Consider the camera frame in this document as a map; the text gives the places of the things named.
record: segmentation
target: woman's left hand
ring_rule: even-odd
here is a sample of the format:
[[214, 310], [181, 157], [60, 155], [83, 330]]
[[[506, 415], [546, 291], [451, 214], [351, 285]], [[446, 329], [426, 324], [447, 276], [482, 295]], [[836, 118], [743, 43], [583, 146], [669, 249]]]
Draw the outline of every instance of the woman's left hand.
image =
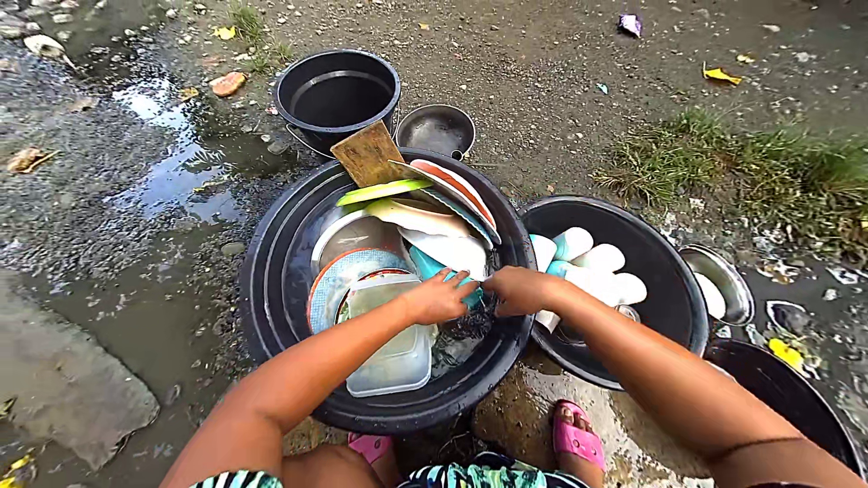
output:
[[466, 271], [444, 280], [451, 272], [451, 269], [445, 267], [418, 287], [395, 299], [401, 300], [412, 324], [437, 324], [467, 313], [467, 306], [461, 300], [473, 293], [479, 287], [479, 282], [471, 281], [459, 286], [461, 281], [470, 275]]

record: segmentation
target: pink slipper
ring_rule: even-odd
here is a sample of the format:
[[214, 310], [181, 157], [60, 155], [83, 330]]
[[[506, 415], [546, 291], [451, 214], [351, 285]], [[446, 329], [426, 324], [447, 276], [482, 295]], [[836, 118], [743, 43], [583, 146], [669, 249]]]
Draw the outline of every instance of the pink slipper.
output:
[[391, 437], [388, 436], [369, 436], [350, 432], [346, 440], [350, 449], [365, 456], [368, 464], [382, 458], [391, 447]]
[[[555, 408], [562, 406], [566, 406], [573, 413], [574, 419], [582, 419], [590, 425], [591, 421], [588, 414], [580, 406], [566, 399], [557, 400]], [[575, 454], [606, 471], [606, 458], [602, 455], [602, 442], [600, 442], [600, 436], [595, 433], [568, 424], [555, 415], [552, 441], [555, 445], [555, 453], [569, 452]]]

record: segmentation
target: foot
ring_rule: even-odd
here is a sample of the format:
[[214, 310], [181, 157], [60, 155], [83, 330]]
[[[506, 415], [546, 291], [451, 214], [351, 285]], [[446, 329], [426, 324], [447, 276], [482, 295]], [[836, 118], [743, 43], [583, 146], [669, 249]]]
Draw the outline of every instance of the foot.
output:
[[[566, 406], [556, 406], [555, 417], [567, 424], [575, 425], [586, 432], [594, 433], [588, 422], [576, 418]], [[557, 466], [561, 471], [579, 478], [591, 488], [602, 488], [602, 469], [599, 466], [587, 459], [578, 457], [572, 452], [556, 452], [555, 456], [557, 458]]]

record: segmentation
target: dirt ground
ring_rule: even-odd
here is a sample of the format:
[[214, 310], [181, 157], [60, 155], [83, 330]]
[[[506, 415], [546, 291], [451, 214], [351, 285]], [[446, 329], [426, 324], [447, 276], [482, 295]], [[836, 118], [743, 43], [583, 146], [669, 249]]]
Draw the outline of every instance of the dirt ground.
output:
[[[109, 0], [100, 7], [82, 0], [70, 12], [72, 21], [58, 24], [54, 7], [40, 13], [28, 10], [26, 0], [0, 2], [8, 15], [32, 16], [52, 36], [69, 32], [64, 43], [80, 67], [76, 72], [38, 59], [20, 40], [0, 41], [0, 155], [28, 145], [61, 151], [33, 175], [0, 175], [0, 266], [20, 274], [24, 286], [17, 293], [91, 333], [162, 406], [157, 420], [98, 472], [58, 444], [0, 423], [0, 464], [29, 448], [40, 452], [35, 487], [156, 485], [214, 401], [252, 366], [236, 308], [243, 249], [270, 203], [317, 159], [289, 137], [279, 115], [266, 111], [273, 106], [274, 72], [253, 74], [226, 99], [211, 94], [208, 80], [245, 68], [234, 58], [247, 45], [211, 36], [213, 27], [228, 25], [227, 3], [197, 5]], [[263, 12], [268, 42], [291, 46], [296, 59], [334, 47], [384, 57], [401, 76], [401, 113], [438, 102], [466, 110], [477, 126], [467, 162], [516, 203], [551, 193], [610, 197], [589, 178], [605, 163], [607, 144], [636, 124], [691, 106], [725, 113], [746, 129], [799, 121], [819, 133], [851, 134], [868, 125], [868, 6], [862, 2], [251, 5]], [[168, 9], [176, 18], [167, 18]], [[617, 32], [617, 16], [625, 11], [641, 16], [641, 39]], [[757, 61], [739, 63], [738, 54]], [[703, 63], [745, 80], [737, 87], [704, 80]], [[191, 86], [201, 94], [179, 103], [177, 91]], [[81, 109], [82, 100], [95, 106]], [[266, 149], [272, 141], [286, 141], [289, 149], [274, 155]], [[655, 221], [678, 241], [738, 256], [757, 295], [759, 325], [766, 320], [761, 303], [772, 298], [817, 313], [826, 364], [814, 384], [865, 442], [868, 321], [859, 308], [860, 284], [842, 286], [812, 262], [800, 263], [793, 285], [771, 283], [753, 270], [755, 255], [775, 254], [773, 240], [742, 247], [733, 233], [720, 231], [732, 223], [699, 210], [674, 216], [679, 225]], [[830, 287], [841, 298], [821, 300]], [[851, 356], [859, 359], [842, 359]], [[496, 394], [511, 394], [519, 380], [536, 374], [579, 388], [551, 364], [546, 373], [529, 373], [536, 371], [532, 362], [526, 359]], [[176, 386], [181, 396], [166, 401]], [[534, 395], [537, 386], [518, 390], [537, 403], [554, 394]], [[603, 393], [586, 394], [611, 406], [602, 416], [609, 415], [606, 408], [620, 408]], [[537, 407], [525, 425], [545, 421], [547, 413]], [[615, 428], [623, 419], [611, 417], [617, 450], [633, 440], [629, 429]], [[339, 440], [319, 425], [305, 428], [309, 434], [292, 441], [296, 449]], [[428, 460], [456, 455], [458, 441], [451, 441], [449, 429], [441, 431], [421, 438]], [[402, 442], [413, 445], [412, 439]], [[478, 447], [477, 440], [456, 451], [464, 447]], [[642, 447], [631, 452], [654, 452]], [[690, 485], [684, 476], [696, 474], [661, 474], [665, 465], [625, 459], [651, 473], [630, 478], [636, 483]], [[610, 484], [629, 485], [628, 478], [613, 475]]]

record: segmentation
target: leg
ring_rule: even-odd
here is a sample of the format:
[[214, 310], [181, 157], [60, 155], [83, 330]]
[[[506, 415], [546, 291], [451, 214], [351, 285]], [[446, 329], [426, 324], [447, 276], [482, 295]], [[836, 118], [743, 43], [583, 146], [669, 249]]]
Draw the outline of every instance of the leg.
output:
[[[562, 419], [567, 424], [575, 425], [587, 432], [593, 432], [591, 426], [587, 422], [575, 418], [572, 411], [565, 406], [556, 406], [555, 416], [558, 419]], [[576, 478], [579, 478], [591, 488], [602, 488], [602, 470], [594, 465], [594, 463], [591, 463], [587, 459], [579, 458], [571, 452], [557, 452], [555, 456], [557, 458], [558, 468], [560, 468], [561, 471], [568, 472]]]
[[280, 480], [284, 486], [357, 486], [382, 488], [377, 473], [361, 454], [345, 445], [320, 445], [283, 459]]

